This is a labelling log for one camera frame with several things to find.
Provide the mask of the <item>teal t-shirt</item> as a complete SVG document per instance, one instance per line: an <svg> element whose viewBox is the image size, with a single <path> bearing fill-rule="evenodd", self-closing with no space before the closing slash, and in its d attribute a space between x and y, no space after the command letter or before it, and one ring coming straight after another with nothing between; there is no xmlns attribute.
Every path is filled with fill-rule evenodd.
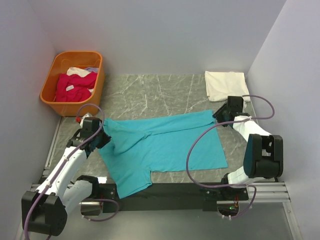
<svg viewBox="0 0 320 240"><path fill-rule="evenodd" d="M152 185L152 172L227 168L212 110L135 120L105 119L111 137L99 150L122 199Z"/></svg>

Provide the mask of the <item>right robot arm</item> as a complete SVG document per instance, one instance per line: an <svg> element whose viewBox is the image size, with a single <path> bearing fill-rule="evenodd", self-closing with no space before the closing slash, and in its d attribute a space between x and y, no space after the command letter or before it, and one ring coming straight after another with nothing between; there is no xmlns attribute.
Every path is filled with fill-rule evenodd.
<svg viewBox="0 0 320 240"><path fill-rule="evenodd" d="M219 126L231 127L246 141L242 166L221 179L219 193L226 200L237 194L237 188L279 178L284 171L283 138L260 127L255 122L258 117L244 112L244 106L243 96L228 96L226 102L213 114Z"/></svg>

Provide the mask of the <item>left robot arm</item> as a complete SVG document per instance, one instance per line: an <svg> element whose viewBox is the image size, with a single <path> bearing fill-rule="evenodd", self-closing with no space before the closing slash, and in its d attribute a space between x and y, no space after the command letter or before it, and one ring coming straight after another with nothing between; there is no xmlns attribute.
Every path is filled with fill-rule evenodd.
<svg viewBox="0 0 320 240"><path fill-rule="evenodd" d="M78 168L95 149L110 142L103 120L90 115L78 117L80 128L68 140L64 153L45 181L35 191L26 191L21 199L24 238L30 233L58 236L68 215L83 200L96 200L100 195L99 179L81 175L70 184Z"/></svg>

